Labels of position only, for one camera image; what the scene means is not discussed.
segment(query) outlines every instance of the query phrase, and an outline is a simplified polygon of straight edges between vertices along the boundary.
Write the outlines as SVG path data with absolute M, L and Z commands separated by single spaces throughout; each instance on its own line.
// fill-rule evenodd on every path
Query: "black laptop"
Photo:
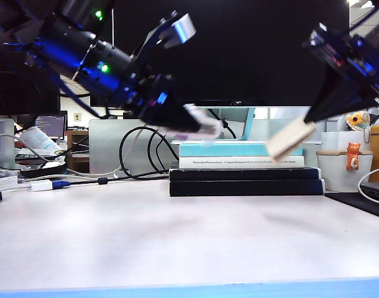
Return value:
M 363 182 L 361 190 L 372 199 L 379 201 L 379 182 Z

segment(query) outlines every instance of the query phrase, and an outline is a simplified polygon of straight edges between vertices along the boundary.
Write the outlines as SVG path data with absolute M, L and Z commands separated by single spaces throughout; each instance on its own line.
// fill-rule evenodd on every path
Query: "book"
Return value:
M 39 155 L 41 155 L 44 158 L 50 158 L 53 161 L 64 161 L 65 156 L 59 156 L 57 158 L 54 158 L 54 156 L 58 155 L 60 151 L 55 151 L 54 149 L 34 149 L 35 152 L 37 152 Z M 21 148 L 16 153 L 16 161 L 25 165 L 32 165 L 34 163 L 41 163 L 40 159 L 33 154 L 29 149 L 27 148 Z
M 170 181 L 172 197 L 188 196 L 319 196 L 323 179 Z
M 181 156 L 180 169 L 304 168 L 303 156 L 286 156 L 274 162 L 270 156 Z
M 273 179 L 321 179 L 318 168 L 276 169 L 180 169 L 173 161 L 169 170 L 171 181 L 177 180 L 273 180 Z
M 303 149 L 297 148 L 289 155 L 303 155 Z M 180 143 L 180 156 L 269 156 L 262 142 L 253 141 L 215 141 Z

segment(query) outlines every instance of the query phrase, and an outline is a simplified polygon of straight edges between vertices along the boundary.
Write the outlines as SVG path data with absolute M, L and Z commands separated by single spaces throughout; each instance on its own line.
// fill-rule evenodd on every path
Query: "desk surface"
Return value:
M 379 276 L 379 217 L 326 197 L 169 197 L 168 181 L 19 191 L 0 290 Z

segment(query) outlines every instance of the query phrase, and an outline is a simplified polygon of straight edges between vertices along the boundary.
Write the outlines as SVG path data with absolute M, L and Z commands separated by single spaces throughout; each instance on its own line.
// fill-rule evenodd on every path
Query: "black book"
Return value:
M 318 196 L 324 194 L 324 189 L 321 179 L 170 181 L 172 197 Z
M 170 167 L 170 181 L 181 180 L 281 180 L 320 179 L 318 168 L 277 169 L 180 169 L 178 161 Z

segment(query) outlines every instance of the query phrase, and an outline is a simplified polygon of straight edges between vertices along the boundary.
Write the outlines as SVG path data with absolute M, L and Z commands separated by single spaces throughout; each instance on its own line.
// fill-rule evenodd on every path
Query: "orange cat figurine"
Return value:
M 361 147 L 361 144 L 353 144 L 349 143 L 349 146 L 347 147 L 347 157 L 348 157 L 348 162 L 347 166 L 345 167 L 346 169 L 354 169 L 358 171 L 359 169 L 359 148 Z

